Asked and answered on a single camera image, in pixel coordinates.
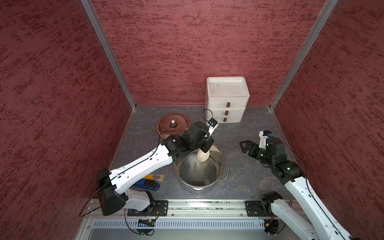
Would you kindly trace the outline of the steel pot lid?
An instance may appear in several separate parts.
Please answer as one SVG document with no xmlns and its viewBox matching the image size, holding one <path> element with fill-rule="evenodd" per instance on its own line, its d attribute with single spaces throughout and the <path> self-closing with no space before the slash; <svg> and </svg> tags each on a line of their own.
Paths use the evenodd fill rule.
<svg viewBox="0 0 384 240">
<path fill-rule="evenodd" d="M 182 113 L 170 113 L 161 117 L 156 124 L 156 132 L 160 138 L 166 139 L 171 135 L 179 135 L 186 131 L 192 122 Z"/>
</svg>

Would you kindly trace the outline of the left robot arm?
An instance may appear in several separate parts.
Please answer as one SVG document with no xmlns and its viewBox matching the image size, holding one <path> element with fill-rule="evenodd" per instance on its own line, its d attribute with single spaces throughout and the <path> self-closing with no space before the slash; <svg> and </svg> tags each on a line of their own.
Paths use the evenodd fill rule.
<svg viewBox="0 0 384 240">
<path fill-rule="evenodd" d="M 151 152 L 117 169 L 103 168 L 98 171 L 96 192 L 104 216 L 115 214 L 121 209 L 150 212 L 154 199 L 148 191 L 131 189 L 136 182 L 152 172 L 187 157 L 193 151 L 207 153 L 214 143 L 213 132 L 218 122 L 195 122 L 185 132 L 170 135 Z"/>
</svg>

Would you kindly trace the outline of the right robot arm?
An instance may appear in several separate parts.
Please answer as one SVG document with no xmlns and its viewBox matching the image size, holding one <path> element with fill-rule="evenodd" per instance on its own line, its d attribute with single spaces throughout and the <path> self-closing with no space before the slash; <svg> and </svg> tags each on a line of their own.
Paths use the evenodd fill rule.
<svg viewBox="0 0 384 240">
<path fill-rule="evenodd" d="M 351 240 L 352 235 L 336 220 L 315 190 L 305 172 L 288 160 L 281 139 L 263 136 L 260 144 L 240 142 L 241 150 L 267 166 L 272 174 L 292 194 L 307 216 L 305 220 L 276 192 L 263 196 L 263 212 L 280 218 L 302 240 Z"/>
</svg>

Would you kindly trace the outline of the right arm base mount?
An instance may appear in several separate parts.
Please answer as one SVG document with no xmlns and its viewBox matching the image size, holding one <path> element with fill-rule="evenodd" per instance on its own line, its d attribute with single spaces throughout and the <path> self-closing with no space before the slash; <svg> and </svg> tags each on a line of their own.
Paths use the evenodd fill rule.
<svg viewBox="0 0 384 240">
<path fill-rule="evenodd" d="M 245 207 L 248 217 L 272 217 L 273 214 L 268 209 L 264 201 L 245 201 Z"/>
</svg>

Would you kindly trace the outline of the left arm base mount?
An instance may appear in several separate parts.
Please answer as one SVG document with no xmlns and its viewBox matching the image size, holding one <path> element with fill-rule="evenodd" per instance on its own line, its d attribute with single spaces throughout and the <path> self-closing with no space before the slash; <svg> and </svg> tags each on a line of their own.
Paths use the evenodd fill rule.
<svg viewBox="0 0 384 240">
<path fill-rule="evenodd" d="M 166 217 L 168 213 L 169 201 L 155 200 L 150 203 L 143 211 L 128 209 L 129 217 Z"/>
</svg>

